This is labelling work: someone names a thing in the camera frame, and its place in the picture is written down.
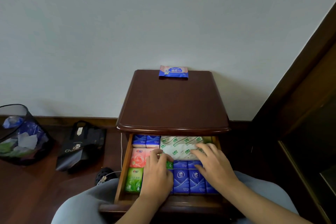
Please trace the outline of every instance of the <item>hand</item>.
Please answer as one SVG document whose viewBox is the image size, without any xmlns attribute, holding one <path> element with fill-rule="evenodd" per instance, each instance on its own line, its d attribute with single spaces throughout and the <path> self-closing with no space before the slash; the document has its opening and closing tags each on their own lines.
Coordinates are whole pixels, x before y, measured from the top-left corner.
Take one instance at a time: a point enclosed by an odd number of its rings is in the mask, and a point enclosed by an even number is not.
<svg viewBox="0 0 336 224">
<path fill-rule="evenodd" d="M 210 185 L 223 195 L 239 181 L 229 160 L 214 144 L 199 143 L 196 146 L 203 149 L 204 153 L 199 150 L 191 150 L 191 153 L 195 154 L 203 164 L 203 167 L 200 165 L 195 165 L 195 167 Z"/>
<path fill-rule="evenodd" d="M 163 150 L 155 149 L 146 158 L 139 197 L 145 200 L 156 201 L 158 206 L 166 200 L 174 184 L 173 174 L 166 168 L 167 160 L 171 162 L 174 160 L 165 153 L 158 159 L 158 154 L 162 152 Z"/>
</svg>

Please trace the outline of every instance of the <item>wooden floor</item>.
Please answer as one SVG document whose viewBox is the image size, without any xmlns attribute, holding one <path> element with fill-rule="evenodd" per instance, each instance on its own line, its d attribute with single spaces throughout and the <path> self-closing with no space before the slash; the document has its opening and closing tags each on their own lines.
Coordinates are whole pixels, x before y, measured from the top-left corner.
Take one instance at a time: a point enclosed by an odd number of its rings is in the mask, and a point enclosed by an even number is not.
<svg viewBox="0 0 336 224">
<path fill-rule="evenodd" d="M 120 136 L 115 128 L 107 130 L 105 155 L 84 171 L 69 175 L 55 171 L 60 143 L 69 136 L 70 127 L 45 127 L 57 141 L 52 152 L 40 162 L 18 167 L 0 160 L 0 223 L 50 223 L 58 207 L 68 198 L 94 186 L 102 167 L 114 171 L 120 167 Z M 259 179 L 274 182 L 260 148 L 240 131 L 231 131 L 221 138 L 221 147 L 233 168 Z M 127 139 L 123 136 L 123 152 Z"/>
</svg>

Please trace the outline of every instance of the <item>white wall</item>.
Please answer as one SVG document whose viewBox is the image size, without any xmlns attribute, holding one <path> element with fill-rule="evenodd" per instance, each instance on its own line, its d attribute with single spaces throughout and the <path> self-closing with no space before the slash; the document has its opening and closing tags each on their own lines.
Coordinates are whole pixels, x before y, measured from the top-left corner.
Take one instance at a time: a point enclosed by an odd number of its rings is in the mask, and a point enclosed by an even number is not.
<svg viewBox="0 0 336 224">
<path fill-rule="evenodd" d="M 335 0 L 0 0 L 0 105 L 118 117 L 134 70 L 210 70 L 252 120 Z"/>
</svg>

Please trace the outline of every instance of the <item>open drawer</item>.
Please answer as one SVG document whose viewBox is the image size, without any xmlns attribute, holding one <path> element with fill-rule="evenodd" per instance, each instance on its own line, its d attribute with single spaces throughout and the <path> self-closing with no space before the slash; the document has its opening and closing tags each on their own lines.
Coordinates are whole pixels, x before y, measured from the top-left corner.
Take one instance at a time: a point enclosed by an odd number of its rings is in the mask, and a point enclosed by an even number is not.
<svg viewBox="0 0 336 224">
<path fill-rule="evenodd" d="M 128 168 L 132 155 L 132 137 L 128 140 L 127 150 L 125 153 L 123 169 L 120 175 L 117 192 L 115 195 L 114 205 L 101 205 L 100 212 L 105 213 L 125 213 L 139 197 L 139 194 L 125 192 L 125 183 L 128 174 Z M 221 149 L 218 137 L 211 137 L 212 143 L 218 149 Z M 237 209 L 231 205 L 221 195 L 169 195 L 162 207 L 161 213 L 197 213 L 197 214 L 214 214 L 222 215 L 227 218 L 235 218 L 239 215 Z"/>
</svg>

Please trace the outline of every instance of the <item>left hand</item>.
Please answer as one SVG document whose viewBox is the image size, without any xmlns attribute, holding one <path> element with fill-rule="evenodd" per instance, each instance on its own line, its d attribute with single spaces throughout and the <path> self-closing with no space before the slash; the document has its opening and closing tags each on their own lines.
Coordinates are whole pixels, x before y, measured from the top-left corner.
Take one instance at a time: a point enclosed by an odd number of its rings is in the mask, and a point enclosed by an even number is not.
<svg viewBox="0 0 336 224">
<path fill-rule="evenodd" d="M 155 149 L 146 158 L 139 197 L 155 201 L 159 206 L 166 200 L 174 184 L 173 174 L 166 168 L 167 160 L 171 162 L 174 160 L 165 153 L 158 159 L 157 155 L 162 152 L 163 150 Z"/>
</svg>

